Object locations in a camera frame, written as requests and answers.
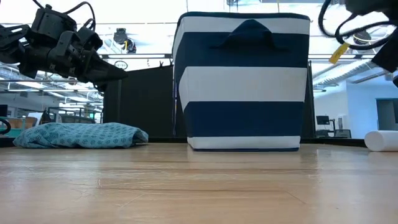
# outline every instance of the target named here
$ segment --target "black cable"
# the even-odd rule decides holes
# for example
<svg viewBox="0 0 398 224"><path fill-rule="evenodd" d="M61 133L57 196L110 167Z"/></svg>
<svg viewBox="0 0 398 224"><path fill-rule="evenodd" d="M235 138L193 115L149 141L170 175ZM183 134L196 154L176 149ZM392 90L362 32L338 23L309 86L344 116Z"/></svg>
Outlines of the black cable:
<svg viewBox="0 0 398 224"><path fill-rule="evenodd" d="M11 125L6 119L0 118L0 122L4 123L7 126L5 130L0 131L0 134L7 134L11 131Z"/></svg>
<svg viewBox="0 0 398 224"><path fill-rule="evenodd" d="M357 34L357 33L359 33L359 32L362 32L362 31L364 31L364 30L367 30L367 29L369 29L369 28L376 27L376 26L380 26L380 25L394 25L394 24L396 24L396 21L375 22L375 23L366 25L366 26L364 26L364 27L360 27L360 28L356 28L356 29L353 29L353 30L349 30L348 32L344 32L344 33L340 34L340 29L341 29L341 27L342 27L344 24L346 24L348 21L353 20L353 19L357 16L357 15L355 15L355 14L352 14L347 20L345 20L342 24L340 24L340 25L338 26L338 28L337 28L335 34L331 34L331 33L327 32L327 31L325 30L324 26L323 26L323 18L324 18L324 16L325 16L326 10L328 9L328 6L330 5L330 3L331 3L331 0L325 0L325 2L324 2L323 5L322 5L321 11L320 11L319 17L318 17L319 29L320 29L321 32L322 32L323 34L325 34L326 36L336 38L337 41L338 41L339 43L341 43L341 44L345 43L345 41L343 40L343 37L348 38L348 37L350 37L350 36L352 36L352 35L354 35L354 34ZM371 49L373 49L373 48L382 46L383 44L385 44L385 43L389 40L389 38L390 38L390 36L387 36L387 37L385 37L385 38L383 38L383 39L381 39L381 40L379 40L379 41L377 41L377 42L375 42L375 43L373 43L373 44L366 45L366 46L362 46L362 45L350 45L349 47L350 47L351 49L354 49L354 50L371 50Z"/></svg>
<svg viewBox="0 0 398 224"><path fill-rule="evenodd" d="M87 22L85 22L85 24L86 24L86 26L87 26L90 22L93 22L93 23L91 23L91 26L89 27L89 29L92 29L93 31L95 31L95 26L96 26L96 22L95 22L95 13L94 13L93 6L91 6L90 3L86 2L86 1L81 2L81 3L78 4L77 6L75 6L75 7L71 8L71 9L69 9L69 10L66 11L66 12L64 12L64 14L69 14L69 13L71 13L71 12L74 12L74 11L76 11L77 9L81 8L82 6L84 6L85 4L88 5L88 7L90 7L91 14L93 15L93 18L87 20Z"/></svg>
<svg viewBox="0 0 398 224"><path fill-rule="evenodd" d="M37 0L32 0L34 3L36 3L36 5L41 8L44 9L44 7L37 1Z"/></svg>

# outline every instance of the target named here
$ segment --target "white roll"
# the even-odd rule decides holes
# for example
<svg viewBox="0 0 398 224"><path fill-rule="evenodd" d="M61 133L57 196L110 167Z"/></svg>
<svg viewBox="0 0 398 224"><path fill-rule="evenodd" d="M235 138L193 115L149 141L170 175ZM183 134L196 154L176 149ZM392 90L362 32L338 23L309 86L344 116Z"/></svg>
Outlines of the white roll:
<svg viewBox="0 0 398 224"><path fill-rule="evenodd" d="M398 151L398 131L371 131L365 136L365 144L374 152Z"/></svg>

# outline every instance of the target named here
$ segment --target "desk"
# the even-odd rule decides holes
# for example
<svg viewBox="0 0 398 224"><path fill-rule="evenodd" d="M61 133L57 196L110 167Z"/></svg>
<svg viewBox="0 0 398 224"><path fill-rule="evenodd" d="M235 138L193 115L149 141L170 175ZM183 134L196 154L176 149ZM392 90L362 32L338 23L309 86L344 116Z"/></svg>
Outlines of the desk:
<svg viewBox="0 0 398 224"><path fill-rule="evenodd" d="M0 149L1 223L396 224L398 154Z"/></svg>

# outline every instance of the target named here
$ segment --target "striped fabric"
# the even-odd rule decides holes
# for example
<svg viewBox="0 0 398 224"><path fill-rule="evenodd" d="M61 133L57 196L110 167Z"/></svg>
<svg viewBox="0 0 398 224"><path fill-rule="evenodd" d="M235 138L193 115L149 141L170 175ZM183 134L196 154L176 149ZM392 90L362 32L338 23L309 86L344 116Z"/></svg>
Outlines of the striped fabric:
<svg viewBox="0 0 398 224"><path fill-rule="evenodd" d="M296 151L310 19L188 12L173 46L188 143L197 151Z"/></svg>

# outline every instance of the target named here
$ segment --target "folded cloth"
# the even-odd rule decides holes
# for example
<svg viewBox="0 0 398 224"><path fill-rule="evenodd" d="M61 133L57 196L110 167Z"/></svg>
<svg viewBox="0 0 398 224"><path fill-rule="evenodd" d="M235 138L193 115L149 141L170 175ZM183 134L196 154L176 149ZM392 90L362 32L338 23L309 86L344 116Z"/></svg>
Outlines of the folded cloth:
<svg viewBox="0 0 398 224"><path fill-rule="evenodd" d="M22 132L15 146L26 148L128 148L148 142L148 134L119 123L78 124L47 123Z"/></svg>

